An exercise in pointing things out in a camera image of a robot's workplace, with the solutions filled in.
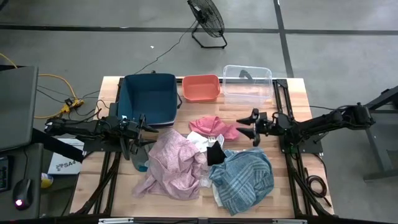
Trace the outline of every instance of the blue bin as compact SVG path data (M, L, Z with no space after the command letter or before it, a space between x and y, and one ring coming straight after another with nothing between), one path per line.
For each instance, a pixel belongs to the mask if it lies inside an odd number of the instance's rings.
M145 114L153 128L172 126L177 115L177 82L164 73L128 75L119 94L118 118L138 121Z

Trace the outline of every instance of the pink towel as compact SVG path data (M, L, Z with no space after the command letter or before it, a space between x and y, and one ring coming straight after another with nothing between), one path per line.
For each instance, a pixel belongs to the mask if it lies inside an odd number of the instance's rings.
M227 141L236 140L239 132L233 125L226 125L217 116L207 116L196 121L189 122L191 131L204 136L218 136L222 134Z
M179 200L199 197L200 167L206 157L193 143L170 128L157 138L148 156L146 179L136 185L134 196L161 194Z

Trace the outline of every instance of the red light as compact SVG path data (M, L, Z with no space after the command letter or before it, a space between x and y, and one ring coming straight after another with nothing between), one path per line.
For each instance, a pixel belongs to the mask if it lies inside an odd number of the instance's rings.
M16 200L16 201L15 201L15 204L16 204L17 206L21 206L21 205L22 205L22 200L21 200L21 199Z

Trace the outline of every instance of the yellow extension cord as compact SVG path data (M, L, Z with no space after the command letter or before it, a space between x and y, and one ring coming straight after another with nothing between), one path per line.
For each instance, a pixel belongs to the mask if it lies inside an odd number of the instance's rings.
M2 54L2 53L0 53L0 56L4 57L12 66L14 66L15 68L18 68L17 65L16 65L11 59L9 59L7 56L5 56L5 55ZM68 82L66 79L64 79L64 78L62 78L62 77L60 77L60 76L58 76L58 75L52 75L52 74L39 74L39 76L40 76L40 77L53 77L53 78L59 78L59 79L61 79L62 81L64 81L64 82L68 85L68 87L69 87L70 91L72 92L72 95L73 95L73 97L75 98L75 100L78 99L77 96L76 96L76 94L75 94L75 92L73 91L72 86L69 84L69 82ZM53 118L53 117L55 117L55 116L58 116L58 115L62 114L62 112L63 112L63 111L62 111L62 109L61 109L61 110L60 110L58 113L56 113L56 114L53 114L53 115L50 115L50 116L35 116L34 118L36 118L36 119L49 119L49 118Z

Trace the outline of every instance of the clear plastic container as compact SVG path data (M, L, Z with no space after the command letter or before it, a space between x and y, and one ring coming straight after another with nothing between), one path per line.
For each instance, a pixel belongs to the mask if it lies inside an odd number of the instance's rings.
M227 65L223 70L226 103L257 106L272 97L272 72L268 68Z

